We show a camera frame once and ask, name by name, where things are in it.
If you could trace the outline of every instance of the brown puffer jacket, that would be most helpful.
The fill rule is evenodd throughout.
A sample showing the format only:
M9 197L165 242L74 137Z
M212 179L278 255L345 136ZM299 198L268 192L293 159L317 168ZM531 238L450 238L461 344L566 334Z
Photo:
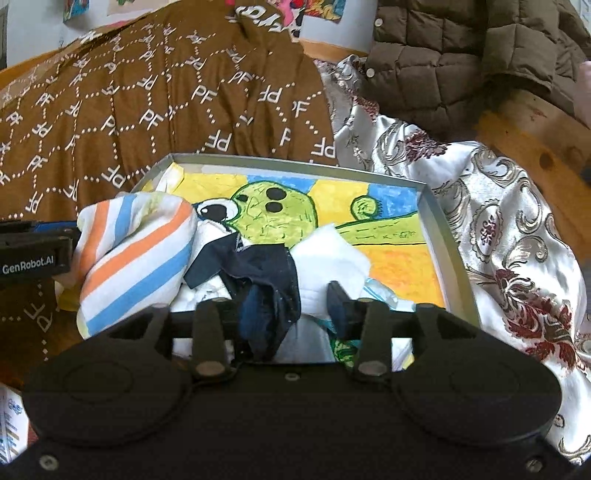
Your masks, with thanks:
M379 0L364 96L439 140L473 138L499 92L574 114L591 36L569 0Z

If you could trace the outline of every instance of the green cartoon character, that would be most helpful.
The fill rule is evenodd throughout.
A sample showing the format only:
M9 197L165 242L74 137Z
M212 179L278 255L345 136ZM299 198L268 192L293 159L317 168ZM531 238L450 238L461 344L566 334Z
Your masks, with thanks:
M202 218L236 229L259 244L285 244L291 248L318 228L314 201L308 195L273 181L241 187L230 200L210 199L196 206ZM355 218L336 227L352 245L405 245L423 243L418 215L376 218L380 205L364 195L350 206Z

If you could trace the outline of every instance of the black circular disc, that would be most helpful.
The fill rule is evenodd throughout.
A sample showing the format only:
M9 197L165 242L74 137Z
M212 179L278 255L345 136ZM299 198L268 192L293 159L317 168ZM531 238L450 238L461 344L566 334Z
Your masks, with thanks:
M23 402L40 435L114 445L166 419L187 382L186 372L140 341L95 338L36 369Z
M546 367L514 353L425 353L398 384L404 408L428 431L464 445L498 446L543 433L560 408L560 385Z

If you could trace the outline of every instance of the black pupil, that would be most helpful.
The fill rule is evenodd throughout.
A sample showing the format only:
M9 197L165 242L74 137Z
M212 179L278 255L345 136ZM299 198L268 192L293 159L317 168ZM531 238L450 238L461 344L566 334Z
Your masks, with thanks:
M269 200L283 200L285 197L287 197L287 194L284 190L278 189L277 187L267 189L267 198Z
M200 214L207 220L223 222L226 219L228 212L226 211L226 207L224 207L224 205L214 203L213 205L207 205L206 207L203 207Z
M283 205L279 202L269 202L265 205L265 208L267 209L267 212L279 213L283 210Z

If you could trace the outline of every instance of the brown fabric with white letters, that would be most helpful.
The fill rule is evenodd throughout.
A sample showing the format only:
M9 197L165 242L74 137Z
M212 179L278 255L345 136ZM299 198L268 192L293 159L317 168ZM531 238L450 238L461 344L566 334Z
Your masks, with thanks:
M79 43L0 110L2 220L73 220L169 153L336 165L318 71L264 0L182 0ZM0 381L79 340L38 285L0 293Z

